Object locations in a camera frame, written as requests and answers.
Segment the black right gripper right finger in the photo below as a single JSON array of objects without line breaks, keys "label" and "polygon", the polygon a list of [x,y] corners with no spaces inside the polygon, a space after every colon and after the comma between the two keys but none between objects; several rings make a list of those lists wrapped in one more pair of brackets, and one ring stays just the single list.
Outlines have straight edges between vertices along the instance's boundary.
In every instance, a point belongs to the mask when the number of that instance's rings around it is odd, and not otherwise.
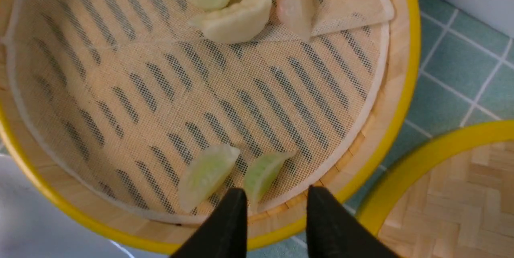
[{"label": "black right gripper right finger", "polygon": [[326,187],[309,187],[306,213],[310,258],[398,258],[347,212]]}]

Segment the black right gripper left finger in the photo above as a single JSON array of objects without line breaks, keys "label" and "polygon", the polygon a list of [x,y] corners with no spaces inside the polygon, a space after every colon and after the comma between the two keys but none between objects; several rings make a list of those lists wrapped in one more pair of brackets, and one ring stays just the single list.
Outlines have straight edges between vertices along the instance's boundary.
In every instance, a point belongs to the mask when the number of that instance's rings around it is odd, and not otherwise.
[{"label": "black right gripper left finger", "polygon": [[171,258],[245,258],[247,197],[231,188],[217,208]]}]

